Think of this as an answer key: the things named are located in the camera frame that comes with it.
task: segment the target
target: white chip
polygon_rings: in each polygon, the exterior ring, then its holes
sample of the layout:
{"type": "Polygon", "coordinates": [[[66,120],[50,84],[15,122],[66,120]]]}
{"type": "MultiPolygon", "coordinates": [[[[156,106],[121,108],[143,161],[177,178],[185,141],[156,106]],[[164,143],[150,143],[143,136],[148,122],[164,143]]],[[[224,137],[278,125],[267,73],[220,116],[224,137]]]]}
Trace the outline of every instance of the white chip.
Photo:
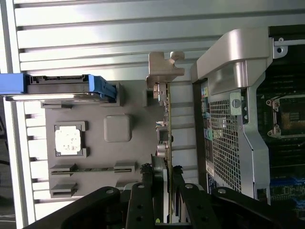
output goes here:
{"type": "Polygon", "coordinates": [[[61,155],[77,155],[81,150],[81,132],[76,126],[60,126],[55,131],[56,151],[61,155]]]}

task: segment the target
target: black plastic hole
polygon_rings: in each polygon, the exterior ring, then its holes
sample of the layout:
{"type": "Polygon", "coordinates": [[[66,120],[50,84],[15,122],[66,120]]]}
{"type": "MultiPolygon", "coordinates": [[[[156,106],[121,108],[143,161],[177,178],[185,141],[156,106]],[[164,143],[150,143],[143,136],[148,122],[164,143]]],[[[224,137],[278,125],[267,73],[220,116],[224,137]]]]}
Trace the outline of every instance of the black plastic hole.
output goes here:
{"type": "Polygon", "coordinates": [[[207,216],[203,216],[201,217],[202,222],[207,222],[209,221],[209,218],[207,218],[207,216]]]}

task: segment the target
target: metal side panel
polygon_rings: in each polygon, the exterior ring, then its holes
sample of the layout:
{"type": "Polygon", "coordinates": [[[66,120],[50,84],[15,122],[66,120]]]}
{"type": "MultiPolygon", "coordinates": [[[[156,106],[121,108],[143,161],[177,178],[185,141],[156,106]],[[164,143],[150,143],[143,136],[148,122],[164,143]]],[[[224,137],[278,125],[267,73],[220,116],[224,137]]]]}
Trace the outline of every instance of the metal side panel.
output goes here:
{"type": "MultiPolygon", "coordinates": [[[[173,119],[173,150],[174,157],[180,151],[175,162],[182,165],[184,154],[196,149],[189,86],[195,60],[230,30],[305,23],[302,0],[293,4],[277,0],[0,0],[0,5],[0,46],[6,55],[0,60],[2,73],[94,74],[108,81],[144,80],[149,52],[167,52],[168,57],[170,51],[184,51],[185,61],[176,66],[185,68],[185,76],[177,77],[177,84],[171,87],[173,115],[177,117],[173,119]]],[[[8,137],[17,228],[22,228],[70,201],[52,202],[49,195],[44,196],[45,191],[31,197],[25,190],[49,190],[46,173],[35,172],[36,166],[47,166],[44,111],[38,103],[20,104],[18,110],[15,104],[6,103],[5,109],[7,126],[11,127],[8,137]],[[17,117],[22,118],[22,125],[18,126],[17,117]],[[21,150],[19,142],[25,146],[27,140],[28,147],[21,150]],[[38,161],[28,165],[30,158],[38,161]],[[30,172],[37,178],[24,184],[24,174],[30,172]],[[30,197],[35,199],[34,216],[30,197]]],[[[194,178],[197,163],[186,162],[185,178],[198,181],[194,178]]]]}

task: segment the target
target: screw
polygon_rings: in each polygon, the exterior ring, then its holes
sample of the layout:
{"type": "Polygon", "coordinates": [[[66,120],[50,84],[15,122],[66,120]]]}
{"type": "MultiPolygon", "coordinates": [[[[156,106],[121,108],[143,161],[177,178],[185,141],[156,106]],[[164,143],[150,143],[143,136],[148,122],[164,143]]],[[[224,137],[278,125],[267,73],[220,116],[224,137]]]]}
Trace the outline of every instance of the screw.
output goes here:
{"type": "Polygon", "coordinates": [[[193,188],[193,186],[192,186],[191,184],[186,184],[185,187],[186,187],[187,189],[193,188]]]}
{"type": "Polygon", "coordinates": [[[219,192],[220,194],[225,194],[225,193],[226,193],[226,190],[224,190],[223,188],[221,188],[221,189],[218,190],[218,192],[219,192]]]}
{"type": "Polygon", "coordinates": [[[239,99],[234,99],[233,101],[232,101],[232,106],[234,107],[234,108],[239,108],[240,106],[241,106],[241,101],[239,100],[239,99]]]}

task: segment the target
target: blue plastic tab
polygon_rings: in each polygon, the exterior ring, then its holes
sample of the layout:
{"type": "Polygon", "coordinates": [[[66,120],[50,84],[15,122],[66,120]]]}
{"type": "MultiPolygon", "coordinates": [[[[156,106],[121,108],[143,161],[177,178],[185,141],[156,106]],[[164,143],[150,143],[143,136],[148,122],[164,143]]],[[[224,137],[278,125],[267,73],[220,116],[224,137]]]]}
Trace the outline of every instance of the blue plastic tab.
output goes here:
{"type": "Polygon", "coordinates": [[[89,92],[98,93],[101,98],[110,97],[116,99],[116,89],[110,85],[103,77],[88,75],[89,92]]]}
{"type": "Polygon", "coordinates": [[[25,93],[25,76],[23,73],[0,74],[0,95],[25,93]]]}

